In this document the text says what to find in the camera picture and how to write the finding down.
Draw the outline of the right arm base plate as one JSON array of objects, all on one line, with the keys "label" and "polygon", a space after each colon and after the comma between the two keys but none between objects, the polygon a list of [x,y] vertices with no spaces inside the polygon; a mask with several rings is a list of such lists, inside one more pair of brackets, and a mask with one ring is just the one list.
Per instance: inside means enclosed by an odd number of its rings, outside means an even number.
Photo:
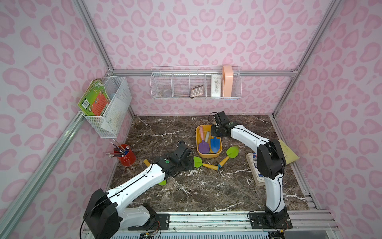
[{"label": "right arm base plate", "polygon": [[288,213],[270,213],[270,212],[249,212],[247,218],[250,221],[252,229],[292,229],[293,225]]}]

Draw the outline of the green shovel yellow handle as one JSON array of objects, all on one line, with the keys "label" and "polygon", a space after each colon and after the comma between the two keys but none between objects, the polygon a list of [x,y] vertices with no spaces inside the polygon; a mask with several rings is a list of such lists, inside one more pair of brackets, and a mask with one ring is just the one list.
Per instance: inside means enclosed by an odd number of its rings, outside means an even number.
[{"label": "green shovel yellow handle", "polygon": [[232,146],[230,147],[226,154],[226,158],[223,159],[219,164],[218,164],[218,169],[221,169],[225,164],[226,162],[230,159],[230,158],[236,158],[237,155],[239,154],[239,151],[240,151],[240,148],[239,146],[235,145],[235,146]]}]

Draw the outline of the purple shovel pink handle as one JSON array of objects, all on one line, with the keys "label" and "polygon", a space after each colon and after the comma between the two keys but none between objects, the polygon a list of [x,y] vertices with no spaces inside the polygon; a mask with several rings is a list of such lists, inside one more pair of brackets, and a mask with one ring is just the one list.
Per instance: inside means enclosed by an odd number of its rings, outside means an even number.
[{"label": "purple shovel pink handle", "polygon": [[199,144],[199,152],[202,154],[209,154],[210,153],[210,146],[208,143],[205,142],[205,135],[206,132],[202,126],[199,127],[199,133],[201,136],[201,143]]}]

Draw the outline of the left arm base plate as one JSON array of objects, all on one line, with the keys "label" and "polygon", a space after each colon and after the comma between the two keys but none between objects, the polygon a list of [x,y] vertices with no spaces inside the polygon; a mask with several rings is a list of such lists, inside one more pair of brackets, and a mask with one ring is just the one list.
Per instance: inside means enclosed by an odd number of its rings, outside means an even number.
[{"label": "left arm base plate", "polygon": [[149,220],[143,226],[129,227],[129,231],[151,231],[160,229],[161,231],[169,230],[170,214],[159,213],[150,216]]}]

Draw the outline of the blue shovel wooden handle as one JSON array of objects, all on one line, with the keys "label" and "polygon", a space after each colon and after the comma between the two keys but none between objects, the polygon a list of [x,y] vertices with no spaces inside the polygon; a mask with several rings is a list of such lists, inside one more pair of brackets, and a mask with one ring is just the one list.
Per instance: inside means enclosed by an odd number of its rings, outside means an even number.
[{"label": "blue shovel wooden handle", "polygon": [[218,153],[220,151],[220,138],[211,136],[210,147],[213,153]]}]

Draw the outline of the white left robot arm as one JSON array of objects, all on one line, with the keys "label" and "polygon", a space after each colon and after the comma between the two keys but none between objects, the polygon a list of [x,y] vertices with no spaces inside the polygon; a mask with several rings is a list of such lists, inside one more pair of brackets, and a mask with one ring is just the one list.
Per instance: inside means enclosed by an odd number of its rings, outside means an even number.
[{"label": "white left robot arm", "polygon": [[151,187],[194,169],[193,151],[179,141],[177,148],[162,156],[129,181],[108,191],[96,190],[83,216],[94,238],[111,239],[118,231],[147,231],[147,238],[169,229],[170,215],[158,214],[148,204],[136,208],[128,205]]}]

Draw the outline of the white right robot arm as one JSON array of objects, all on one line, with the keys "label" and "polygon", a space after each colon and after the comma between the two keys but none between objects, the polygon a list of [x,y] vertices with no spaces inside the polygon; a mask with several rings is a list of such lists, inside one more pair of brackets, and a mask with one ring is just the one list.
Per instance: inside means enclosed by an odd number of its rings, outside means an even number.
[{"label": "white right robot arm", "polygon": [[283,199],[283,178],[287,164],[280,142],[259,136],[245,126],[230,121],[224,111],[213,117],[216,124],[211,127],[212,136],[230,137],[256,153],[257,168],[266,186],[265,224],[275,227],[287,216]]}]

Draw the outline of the green shovel under left arm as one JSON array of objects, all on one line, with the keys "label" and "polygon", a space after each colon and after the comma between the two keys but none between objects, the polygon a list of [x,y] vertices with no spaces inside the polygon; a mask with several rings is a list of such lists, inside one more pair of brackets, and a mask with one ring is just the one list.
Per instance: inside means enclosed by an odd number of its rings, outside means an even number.
[{"label": "green shovel under left arm", "polygon": [[[147,167],[150,167],[150,166],[151,166],[151,163],[150,163],[147,159],[143,160],[143,163],[144,163]],[[166,184],[167,184],[167,180],[164,180],[164,181],[158,183],[158,185],[162,185],[162,186],[164,186],[164,185],[166,185]]]}]

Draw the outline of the light blue shovel white handle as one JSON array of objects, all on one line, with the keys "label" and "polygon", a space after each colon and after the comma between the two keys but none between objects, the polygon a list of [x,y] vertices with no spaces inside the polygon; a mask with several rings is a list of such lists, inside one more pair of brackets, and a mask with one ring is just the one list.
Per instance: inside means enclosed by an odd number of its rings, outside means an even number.
[{"label": "light blue shovel white handle", "polygon": [[205,135],[205,142],[206,142],[206,143],[208,143],[209,138],[210,138],[210,132],[207,131],[207,132],[206,132],[206,135]]}]

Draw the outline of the green shovel blue-tipped handle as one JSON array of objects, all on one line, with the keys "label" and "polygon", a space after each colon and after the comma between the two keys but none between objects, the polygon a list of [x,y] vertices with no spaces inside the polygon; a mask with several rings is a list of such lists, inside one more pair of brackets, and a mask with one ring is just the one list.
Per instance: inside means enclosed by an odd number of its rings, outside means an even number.
[{"label": "green shovel blue-tipped handle", "polygon": [[201,158],[199,158],[199,157],[195,157],[195,156],[194,156],[194,167],[195,167],[195,168],[200,168],[200,167],[202,167],[202,166],[204,166],[204,167],[206,167],[206,168],[210,168],[210,169],[216,170],[216,171],[219,171],[219,167],[218,167],[218,166],[203,163],[203,161],[202,161]]}]

